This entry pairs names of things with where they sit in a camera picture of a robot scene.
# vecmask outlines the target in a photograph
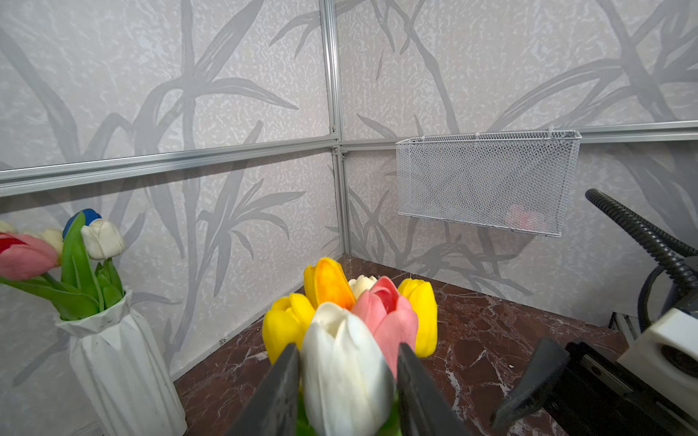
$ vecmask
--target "pink object in basket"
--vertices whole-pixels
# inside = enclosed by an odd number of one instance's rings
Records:
[[[536,211],[527,211],[521,204],[509,206],[504,222],[512,229],[530,230],[532,232],[548,231],[544,215]]]

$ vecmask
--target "white tulip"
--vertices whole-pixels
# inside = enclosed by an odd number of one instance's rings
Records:
[[[349,280],[349,286],[351,286],[351,292],[354,294],[354,297],[358,300],[361,294],[371,289],[377,281],[378,279],[373,276],[366,277],[362,274],[359,278]]]
[[[41,232],[41,239],[48,242],[60,255],[63,252],[63,232],[55,227],[49,227]]]
[[[14,225],[11,225],[7,221],[0,221],[0,232],[1,233],[17,233]]]
[[[308,420],[322,436],[369,436],[390,415],[395,381],[369,328],[349,310],[323,303],[301,348]]]
[[[120,255],[126,248],[119,229],[111,221],[99,218],[80,229],[87,254],[95,260]]]
[[[32,229],[24,228],[22,230],[22,234],[28,234],[32,238],[41,239],[41,235],[39,233],[33,231]]]

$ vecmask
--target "orange-yellow tulip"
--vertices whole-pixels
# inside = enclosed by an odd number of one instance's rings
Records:
[[[317,308],[322,303],[336,305],[352,310],[356,298],[352,293],[342,266],[336,261],[324,257],[315,266],[308,266],[303,274],[306,296]]]

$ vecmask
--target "pink tulip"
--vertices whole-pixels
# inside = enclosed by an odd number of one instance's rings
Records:
[[[366,324],[397,379],[400,343],[415,349],[419,319],[409,300],[397,292],[388,277],[381,277],[357,300],[352,313]]]
[[[57,266],[58,252],[28,234],[0,233],[0,277],[26,280]]]

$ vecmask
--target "white vase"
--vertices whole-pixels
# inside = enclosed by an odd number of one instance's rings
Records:
[[[70,334],[70,366],[107,436],[184,434],[184,408],[131,291],[104,312],[56,326]]]

